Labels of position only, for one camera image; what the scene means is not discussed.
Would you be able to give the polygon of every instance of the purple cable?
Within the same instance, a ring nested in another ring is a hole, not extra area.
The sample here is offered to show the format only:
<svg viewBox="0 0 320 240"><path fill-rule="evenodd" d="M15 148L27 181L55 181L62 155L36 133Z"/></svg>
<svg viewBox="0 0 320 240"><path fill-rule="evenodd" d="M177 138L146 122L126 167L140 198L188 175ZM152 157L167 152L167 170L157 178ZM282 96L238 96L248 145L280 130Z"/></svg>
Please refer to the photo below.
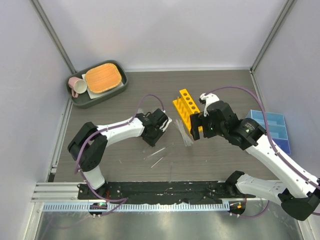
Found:
<svg viewBox="0 0 320 240"><path fill-rule="evenodd" d="M263 115L263 120L264 120L264 124L265 124L265 130L266 130L266 135L267 135L267 138L268 138L268 141L270 143L270 146L272 147L273 151L275 152L275 154L277 156L279 156L279 158L292 170L294 171L299 177L301 177L303 180L305 180L306 182L309 182L312 186L314 186L315 188L319 189L320 190L320 186L317 184L317 183L314 183L312 181L310 181L309 178L307 178L306 176L304 176L301 172L299 172L293 165L291 165L290 162L288 162L284 156L281 155L281 153L278 152L278 150L276 149L273 141L272 141L272 138L271 138L271 135L270 135L270 131L269 131L269 126L268 126L268 121L267 121L267 116L266 116L266 110L264 108L264 106L262 105L262 103L260 102L260 100L257 98L257 96L251 92L250 90L242 87L242 86L223 86L223 87L219 87L219 88L216 88L212 91L209 91L207 92L205 95L208 95L210 93L213 93L217 90L221 90L221 89L240 89L240 90L243 90L245 92L247 92L248 94L250 94L254 99L255 101L258 103L260 109L261 109L261 112L262 112L262 115Z"/></svg>
<svg viewBox="0 0 320 240"><path fill-rule="evenodd" d="M270 201L268 200L268 202L266 203L266 206L263 209L263 211L258 213L257 215L253 215L253 216L242 216L242 215L239 215L239 218L242 218L242 219L254 219L254 218L260 217L262 214L264 214L267 211L267 209L269 207L269 204L270 204Z"/></svg>
<svg viewBox="0 0 320 240"><path fill-rule="evenodd" d="M118 125L115 125L115 126L111 126L110 128L103 128L103 129L100 129L100 130L98 130L98 131L95 131L94 133L92 133L92 134L84 141L84 143L82 144L82 146L81 146L81 148L80 148L78 157L76 158L76 161L75 161L74 174L77 174L77 172L78 172L79 169L80 169L79 162L80 162L81 156L82 156L82 154L83 154L83 152L84 152L84 149L85 149L85 146L87 145L87 143L88 143L95 135L98 135L98 134L100 134L100 133L102 133L102 132L104 132L104 131L108 131L108 130L111 130L111 129L116 129L116 128L119 128L119 127L123 127L123 126L126 126L126 125L128 125L129 123L131 123L131 122L135 119L135 117L136 117L136 115L137 115L137 113L138 113L138 110L139 110L142 102L143 102L143 101L145 100L145 98L148 97L148 96L152 96L152 97L155 97L156 99L158 99L159 102L160 102L160 104L161 104L162 110L163 110L163 111L165 110L164 104L163 104L163 102L161 101L161 99L160 99L159 97L157 97L157 96L154 95L154 94L147 94L147 95L145 95L145 96L140 100L140 102L139 102L139 104L138 104L138 107L136 108L135 114L132 116L132 118L131 118L128 122L121 123L121 124L118 124Z"/></svg>

